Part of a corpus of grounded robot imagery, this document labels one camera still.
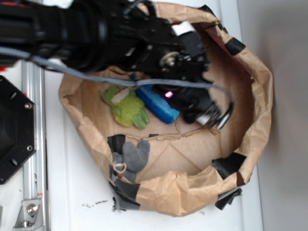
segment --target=green android plush toy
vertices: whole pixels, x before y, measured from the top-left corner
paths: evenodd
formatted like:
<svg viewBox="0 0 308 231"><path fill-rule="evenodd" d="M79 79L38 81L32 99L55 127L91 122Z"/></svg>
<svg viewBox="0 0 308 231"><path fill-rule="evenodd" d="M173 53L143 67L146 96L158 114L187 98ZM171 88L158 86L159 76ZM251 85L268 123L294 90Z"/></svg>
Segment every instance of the green android plush toy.
<svg viewBox="0 0 308 231"><path fill-rule="evenodd" d="M102 92L102 98L112 106L114 118L119 124L125 127L135 125L139 129L144 129L150 122L144 110L144 102L136 96L135 91L112 85Z"/></svg>

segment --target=blue plastic object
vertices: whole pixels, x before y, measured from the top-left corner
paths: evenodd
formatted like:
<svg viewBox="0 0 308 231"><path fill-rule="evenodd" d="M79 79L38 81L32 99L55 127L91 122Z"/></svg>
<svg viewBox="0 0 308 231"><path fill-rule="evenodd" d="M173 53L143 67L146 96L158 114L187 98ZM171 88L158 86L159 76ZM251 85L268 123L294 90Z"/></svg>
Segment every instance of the blue plastic object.
<svg viewBox="0 0 308 231"><path fill-rule="evenodd" d="M180 112L172 109L169 104L150 86L143 86L135 90L137 96L143 100L145 106L161 121L171 124L179 116Z"/></svg>

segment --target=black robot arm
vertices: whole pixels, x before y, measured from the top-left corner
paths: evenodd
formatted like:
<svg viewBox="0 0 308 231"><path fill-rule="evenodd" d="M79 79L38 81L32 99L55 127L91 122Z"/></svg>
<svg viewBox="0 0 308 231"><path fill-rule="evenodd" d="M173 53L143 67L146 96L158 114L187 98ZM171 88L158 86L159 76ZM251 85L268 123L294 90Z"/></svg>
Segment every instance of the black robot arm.
<svg viewBox="0 0 308 231"><path fill-rule="evenodd" d="M137 5L143 3L148 14ZM206 82L206 50L189 23L171 25L158 18L148 0L75 0L68 9L26 0L0 1L0 46L16 48L46 59L58 58L68 67L96 72L115 65L126 71L143 71L152 78ZM0 65L16 58L0 55ZM184 119L219 124L230 116L232 105L220 110L206 90L154 87ZM165 93L173 92L168 98Z"/></svg>

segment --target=gray stuffed animal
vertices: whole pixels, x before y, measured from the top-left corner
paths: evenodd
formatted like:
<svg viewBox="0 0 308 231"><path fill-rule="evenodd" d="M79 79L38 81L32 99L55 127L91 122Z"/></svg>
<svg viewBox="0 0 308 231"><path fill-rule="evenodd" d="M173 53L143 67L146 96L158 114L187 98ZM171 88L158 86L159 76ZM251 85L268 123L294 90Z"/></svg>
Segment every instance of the gray stuffed animal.
<svg viewBox="0 0 308 231"><path fill-rule="evenodd" d="M123 155L113 152L112 159L116 164L126 163L124 177L130 182L135 182L136 173L144 169L149 160L150 143L141 141L136 147L132 142L126 142L122 146Z"/></svg>

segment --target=paper bag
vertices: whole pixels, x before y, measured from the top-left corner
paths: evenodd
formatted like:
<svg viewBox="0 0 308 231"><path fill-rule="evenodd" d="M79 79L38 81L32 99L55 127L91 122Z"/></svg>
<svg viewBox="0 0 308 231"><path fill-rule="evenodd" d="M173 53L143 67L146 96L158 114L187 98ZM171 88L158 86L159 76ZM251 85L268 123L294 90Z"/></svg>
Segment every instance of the paper bag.
<svg viewBox="0 0 308 231"><path fill-rule="evenodd" d="M63 78L59 97L122 206L185 216L248 183L269 140L273 80L258 57L230 36L210 12L170 3L154 6L158 17L171 23L188 21L201 35L210 59L205 78L229 89L235 100L234 112L222 130L189 125L181 117L167 125L150 111L146 129L125 128L114 121L110 106L101 99L107 84L72 76ZM114 67L95 75L128 78ZM226 96L215 90L210 94L225 111ZM150 142L149 162L137 174L136 183L115 174L108 137L118 134L135 144ZM234 152L244 157L238 167L234 167L237 160L225 159ZM213 160L226 160L223 165L231 171L223 176L226 168Z"/></svg>

